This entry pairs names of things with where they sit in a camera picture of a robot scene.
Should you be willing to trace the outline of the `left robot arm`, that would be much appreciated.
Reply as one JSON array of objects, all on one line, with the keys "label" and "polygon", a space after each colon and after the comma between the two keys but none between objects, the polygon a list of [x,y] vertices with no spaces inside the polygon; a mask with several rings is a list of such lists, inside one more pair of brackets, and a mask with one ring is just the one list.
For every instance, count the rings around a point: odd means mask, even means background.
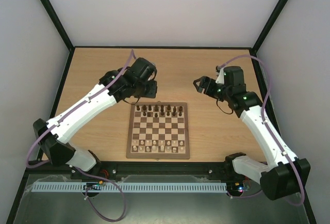
[{"label": "left robot arm", "polygon": [[60,115],[33,123],[37,144],[47,162],[58,167],[69,165],[84,172],[93,169],[99,160],[90,150],[70,143],[75,133],[109,107],[127,98],[154,98],[157,92],[154,64],[139,58],[132,66],[108,71],[92,90]]}]

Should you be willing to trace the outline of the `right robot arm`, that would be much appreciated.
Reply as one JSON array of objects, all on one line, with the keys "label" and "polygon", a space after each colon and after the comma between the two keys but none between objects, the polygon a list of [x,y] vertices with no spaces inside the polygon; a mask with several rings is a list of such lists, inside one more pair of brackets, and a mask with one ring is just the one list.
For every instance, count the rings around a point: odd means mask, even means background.
[{"label": "right robot arm", "polygon": [[303,204],[310,164],[306,159],[299,159],[285,144],[266,116],[258,95],[247,91],[245,84],[232,86],[206,76],[194,80],[193,85],[197,92],[227,102],[249,128],[266,158],[266,163],[261,163],[242,152],[228,155],[225,158],[226,175],[232,179],[239,175],[248,177],[260,185],[270,200],[300,193],[301,200],[297,205]]}]

